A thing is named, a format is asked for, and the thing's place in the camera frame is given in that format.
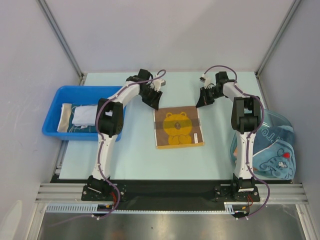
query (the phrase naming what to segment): metal floor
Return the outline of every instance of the metal floor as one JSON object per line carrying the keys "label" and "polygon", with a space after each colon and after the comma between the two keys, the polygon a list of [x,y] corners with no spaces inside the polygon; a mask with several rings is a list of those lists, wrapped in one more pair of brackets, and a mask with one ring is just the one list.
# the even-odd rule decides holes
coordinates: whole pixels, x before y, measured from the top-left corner
{"label": "metal floor", "polygon": [[249,220],[215,214],[111,214],[95,220],[46,213],[38,240],[304,240],[295,205],[269,205]]}

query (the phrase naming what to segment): blue plastic bin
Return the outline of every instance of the blue plastic bin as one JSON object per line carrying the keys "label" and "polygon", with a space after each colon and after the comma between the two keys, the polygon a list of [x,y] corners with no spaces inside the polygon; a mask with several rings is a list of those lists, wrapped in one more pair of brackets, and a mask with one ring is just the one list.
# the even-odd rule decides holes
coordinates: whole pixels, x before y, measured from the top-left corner
{"label": "blue plastic bin", "polygon": [[46,136],[56,137],[61,140],[98,141],[97,133],[89,132],[57,132],[61,116],[62,104],[94,105],[99,99],[109,98],[121,86],[62,86],[53,98],[48,114],[42,126],[42,133]]}

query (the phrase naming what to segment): folded white cloth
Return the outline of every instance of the folded white cloth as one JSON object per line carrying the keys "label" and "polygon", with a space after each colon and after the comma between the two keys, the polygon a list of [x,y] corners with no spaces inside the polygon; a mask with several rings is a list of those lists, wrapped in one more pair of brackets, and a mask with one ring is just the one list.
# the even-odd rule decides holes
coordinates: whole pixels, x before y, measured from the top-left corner
{"label": "folded white cloth", "polygon": [[97,105],[77,106],[72,124],[75,126],[94,126],[96,124]]}

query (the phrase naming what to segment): white wall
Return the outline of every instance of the white wall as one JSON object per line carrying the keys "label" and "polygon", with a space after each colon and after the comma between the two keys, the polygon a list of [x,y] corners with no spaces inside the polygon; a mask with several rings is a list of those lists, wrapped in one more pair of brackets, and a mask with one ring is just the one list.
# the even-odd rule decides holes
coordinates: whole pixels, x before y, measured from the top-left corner
{"label": "white wall", "polygon": [[22,200],[21,240],[60,144],[43,122],[56,90],[79,80],[35,0],[2,0],[0,32],[0,223]]}
{"label": "white wall", "polygon": [[296,180],[303,183],[320,229],[320,1],[305,0],[261,79],[269,107],[293,124]]}
{"label": "white wall", "polygon": [[255,71],[293,0],[47,0],[83,72]]}

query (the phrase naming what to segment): yellow bear print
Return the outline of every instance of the yellow bear print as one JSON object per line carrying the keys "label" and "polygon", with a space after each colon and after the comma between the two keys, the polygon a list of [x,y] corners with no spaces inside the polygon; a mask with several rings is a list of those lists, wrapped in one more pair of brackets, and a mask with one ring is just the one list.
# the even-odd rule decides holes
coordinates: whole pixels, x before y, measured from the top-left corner
{"label": "yellow bear print", "polygon": [[168,137],[169,145],[191,144],[192,139],[190,132],[192,131],[192,121],[187,113],[182,111],[180,114],[172,114],[167,112],[163,121],[163,129]]}

